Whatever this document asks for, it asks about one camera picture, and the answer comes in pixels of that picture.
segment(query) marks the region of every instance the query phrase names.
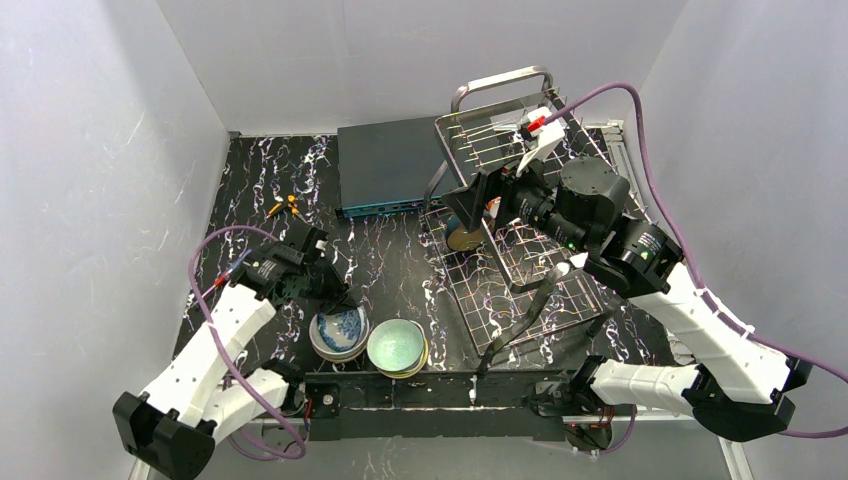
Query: dish rack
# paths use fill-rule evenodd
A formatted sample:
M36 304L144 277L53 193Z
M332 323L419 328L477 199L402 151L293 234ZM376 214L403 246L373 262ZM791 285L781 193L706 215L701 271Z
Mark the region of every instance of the dish rack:
M543 77L538 92L460 111L462 100L470 93L538 76ZM517 131L521 118L540 106L547 106L552 112L565 107L558 89L552 85L553 76L544 67L528 67L475 80L457 90L451 102L452 113L435 122L445 160L427 186L424 220L478 355L521 317L548 270L568 261L572 252L520 220L494 231L483 222L482 246L471 252L452 251L444 235L451 212L446 207L430 208L432 193L448 170L460 186L465 186L481 166L520 159L525 153ZM555 181L565 162L580 155L600 156L616 168L600 148L600 142L574 116L566 114L563 120L566 138L543 162L546 179ZM631 192L628 210L642 212L636 198ZM606 312L607 297L602 287L586 274L568 278L558 284L539 320L509 345L593 321Z

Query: ceramic bowl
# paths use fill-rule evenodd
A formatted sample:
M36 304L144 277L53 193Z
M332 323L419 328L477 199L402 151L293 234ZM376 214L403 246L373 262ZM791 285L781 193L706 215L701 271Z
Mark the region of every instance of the ceramic bowl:
M427 358L429 356L430 356L430 349L428 348L427 344L424 343L424 352L421 354L421 359L418 361L418 364L415 365L415 367L413 367L409 370L405 370L403 372L395 372L395 373L385 372L383 370L380 370L379 368L377 370L380 370L380 373L382 373L383 375L385 375L389 378L395 378L395 379L398 379L398 380L403 379L403 378L409 378L409 377L415 375L416 373L420 372L421 369L424 368L424 365L427 364Z
M330 350L344 353L359 343L365 309L348 310L336 315L318 314L318 333Z
M365 351L368 333L371 328L371 325L368 322L368 317L365 316L364 309L361 313L363 315L363 320L361 322L362 330L359 335L359 341L353 346L353 348L345 352L336 352L327 346L326 342L324 342L324 339L321 337L321 333L318 331L318 316L315 315L312 317L312 322L309 324L309 340L312 343L312 349L315 350L315 353L324 360L333 363L349 362L361 355L362 352Z
M368 337L368 358L380 371L390 374L414 369L421 361L426 339L415 322L399 318L374 327Z

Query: gray wall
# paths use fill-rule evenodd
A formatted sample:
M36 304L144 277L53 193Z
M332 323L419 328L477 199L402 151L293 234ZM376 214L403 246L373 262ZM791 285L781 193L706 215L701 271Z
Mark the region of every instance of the gray wall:
M334 132L447 113L457 87L528 65L563 94L640 85L684 0L158 0L228 130ZM531 93L539 82L469 97ZM610 95L588 118L624 118Z
M3 478L126 478L227 135L152 1L0 6Z
M642 88L659 187L758 333L848 368L848 4L691 1ZM627 122L636 152L633 118ZM816 371L792 427L848 424ZM757 478L845 478L848 439L745 445Z

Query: white cable tie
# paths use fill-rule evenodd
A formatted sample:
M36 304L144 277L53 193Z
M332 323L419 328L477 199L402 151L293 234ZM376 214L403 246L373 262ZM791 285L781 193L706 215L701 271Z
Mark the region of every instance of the white cable tie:
M706 292L709 292L710 297L712 297L713 302L715 302L715 304L716 304L716 310L714 312L712 312L714 317L718 318L718 316L722 313L727 315L728 318L730 318L730 320L733 321L733 323L735 323L736 325L741 327L742 330L744 330L744 332L742 332L742 339L743 340L748 338L748 335L754 333L755 327L753 325L748 325L747 323L740 320L739 317L737 317L736 314L734 314L732 311L730 311L730 309L727 308L727 306L721 301L721 299L718 298L718 295L716 295L708 287L695 289L695 295L697 295L701 298L703 298L704 293L706 293Z

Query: black marble table surface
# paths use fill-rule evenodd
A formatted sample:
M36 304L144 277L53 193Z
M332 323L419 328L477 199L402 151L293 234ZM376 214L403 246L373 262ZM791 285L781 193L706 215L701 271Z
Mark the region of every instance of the black marble table surface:
M288 194L299 199L305 219L330 234L328 255L352 285L372 326L391 318L415 320L429 341L431 370L469 370L478 364L468 328L451 297L443 264L426 222L417 212L338 220L340 179L335 136L243 137L234 139L209 221L208 233L224 226L247 224L278 237L293 219L286 214L271 220L266 212ZM428 179L422 179L422 189ZM374 179L374 188L380 182ZM260 241L252 234L227 234L204 252L198 272L201 287L213 280L248 246ZM609 294L599 289L602 300ZM216 297L210 297L210 305ZM188 308L189 295L174 355L203 321L197 308ZM237 363L245 370L271 357L300 365L307 371L345 371L373 368L363 354L343 365L323 361L309 342L309 321L317 305L296 300L250 341ZM493 368L573 368L587 354L636 364L673 365L665 331L641 310L618 308L594 339L585 328L560 331L511 347Z

